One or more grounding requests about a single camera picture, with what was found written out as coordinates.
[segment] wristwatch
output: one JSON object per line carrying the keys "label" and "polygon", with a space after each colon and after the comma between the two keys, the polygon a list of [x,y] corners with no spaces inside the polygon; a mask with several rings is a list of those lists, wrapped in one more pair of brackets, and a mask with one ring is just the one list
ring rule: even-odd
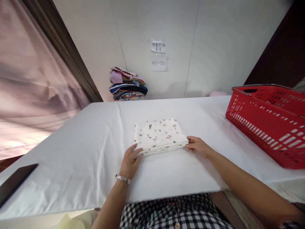
{"label": "wristwatch", "polygon": [[120,180],[122,180],[122,181],[125,181],[127,184],[130,184],[130,181],[131,180],[129,180],[128,178],[126,178],[126,177],[122,177],[122,176],[120,176],[120,175],[115,175],[115,177],[116,178],[118,178],[118,179],[120,179]]}

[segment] paper note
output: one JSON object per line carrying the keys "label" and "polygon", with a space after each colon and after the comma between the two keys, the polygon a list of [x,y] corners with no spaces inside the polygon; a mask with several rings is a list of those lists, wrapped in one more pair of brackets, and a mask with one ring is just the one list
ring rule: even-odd
{"label": "paper note", "polygon": [[153,52],[160,52],[160,53],[165,53],[166,51],[166,45],[163,41],[151,41],[151,50]]}
{"label": "paper note", "polygon": [[168,56],[153,56],[152,58],[152,71],[165,72],[168,71],[167,62]]}

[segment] white tablecloth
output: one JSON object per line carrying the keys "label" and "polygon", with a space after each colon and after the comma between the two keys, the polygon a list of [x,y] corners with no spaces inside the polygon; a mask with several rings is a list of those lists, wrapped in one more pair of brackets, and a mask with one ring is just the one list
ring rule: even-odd
{"label": "white tablecloth", "polygon": [[[39,163],[0,209],[0,219],[101,207],[116,182],[135,123],[176,118],[186,135],[213,149],[262,182],[305,180],[287,170],[241,133],[225,113],[230,96],[93,103],[0,174],[2,184],[17,168]],[[218,191],[226,188],[212,164],[178,149],[144,157],[128,202]]]}

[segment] basket handle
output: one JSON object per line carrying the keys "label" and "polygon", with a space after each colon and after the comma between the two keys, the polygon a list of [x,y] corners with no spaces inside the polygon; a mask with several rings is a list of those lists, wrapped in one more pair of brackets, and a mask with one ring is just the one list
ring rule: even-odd
{"label": "basket handle", "polygon": [[[276,87],[282,87],[282,88],[286,88],[286,89],[289,89],[289,90],[293,90],[293,91],[297,91],[297,92],[301,92],[301,93],[305,93],[303,91],[299,91],[299,90],[296,90],[296,89],[293,89],[293,88],[290,88],[290,87],[285,87],[285,86],[281,86],[281,85],[277,85],[277,84],[248,84],[248,85],[243,85],[243,86],[239,86],[239,87],[255,87],[255,86],[276,86]],[[249,95],[249,96],[252,96],[252,94],[249,94],[247,92],[244,92],[244,91],[241,91],[239,89],[237,89],[237,87],[232,87],[232,89],[236,90],[236,91],[239,91],[241,93],[244,93],[246,95]],[[305,115],[298,115],[300,118],[303,118],[305,119]]]}
{"label": "basket handle", "polygon": [[[278,85],[278,84],[247,84],[247,85],[238,86],[238,87],[254,87],[254,86],[258,86],[258,87],[259,87],[259,86],[276,86],[276,87],[282,87],[282,88],[286,88],[286,89],[289,89],[289,90],[293,90],[293,91],[305,93],[304,91],[296,90],[296,89],[294,89],[294,88],[285,87],[285,86]],[[242,92],[242,93],[244,93],[244,94],[247,94],[247,95],[252,96],[251,94],[249,94],[249,93],[247,93],[247,92],[243,92],[243,91],[241,91],[241,90],[236,89],[236,87],[232,87],[232,89],[237,90],[237,91],[239,91],[239,92]]]}

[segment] checkered shirt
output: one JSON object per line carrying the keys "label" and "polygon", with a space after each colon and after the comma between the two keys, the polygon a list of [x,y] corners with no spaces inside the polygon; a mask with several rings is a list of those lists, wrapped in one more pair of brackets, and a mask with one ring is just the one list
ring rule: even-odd
{"label": "checkered shirt", "polygon": [[[297,229],[300,224],[286,222],[280,229]],[[126,205],[120,229],[126,228],[233,228],[223,221],[209,193],[143,201]]]}

